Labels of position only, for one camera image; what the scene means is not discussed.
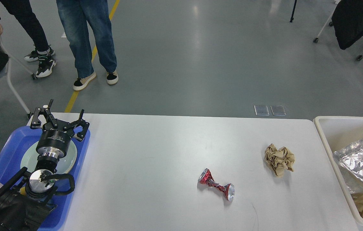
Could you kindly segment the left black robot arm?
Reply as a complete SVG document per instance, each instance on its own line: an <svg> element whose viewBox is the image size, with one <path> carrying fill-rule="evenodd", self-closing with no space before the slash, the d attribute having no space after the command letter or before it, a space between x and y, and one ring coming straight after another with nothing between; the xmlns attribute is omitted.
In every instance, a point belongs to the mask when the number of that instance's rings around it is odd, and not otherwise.
<svg viewBox="0 0 363 231"><path fill-rule="evenodd" d="M71 140L84 140L90 124L83 119L83 109L73 122L56 119L50 111L52 103L37 108L32 116L30 128L42 129L35 168L22 167L0 188L0 231L37 231L57 208L52 198L75 189L74 176L56 168Z"/></svg>

